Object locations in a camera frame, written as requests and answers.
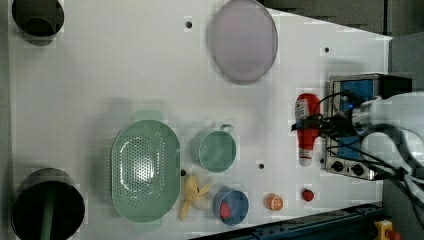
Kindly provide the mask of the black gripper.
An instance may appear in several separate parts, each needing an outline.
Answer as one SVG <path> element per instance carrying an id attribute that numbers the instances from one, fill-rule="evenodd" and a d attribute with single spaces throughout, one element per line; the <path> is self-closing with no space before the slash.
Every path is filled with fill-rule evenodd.
<path id="1" fill-rule="evenodd" d="M 356 135 L 351 113 L 346 111 L 337 111 L 333 116 L 328 117 L 323 114 L 310 115 L 291 126 L 292 131 L 303 129 L 319 129 L 321 137 L 339 138 Z"/>

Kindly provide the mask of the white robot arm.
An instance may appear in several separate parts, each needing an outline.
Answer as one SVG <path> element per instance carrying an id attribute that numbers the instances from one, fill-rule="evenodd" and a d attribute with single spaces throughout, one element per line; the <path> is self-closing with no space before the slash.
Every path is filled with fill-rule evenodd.
<path id="1" fill-rule="evenodd" d="M 410 92 L 365 100 L 349 91 L 322 99 L 301 94 L 295 104 L 299 158 L 310 160 L 315 139 L 339 157 L 340 148 L 356 155 L 352 171 L 371 170 L 375 180 L 391 180 L 412 203 L 423 206 L 423 94 Z"/>

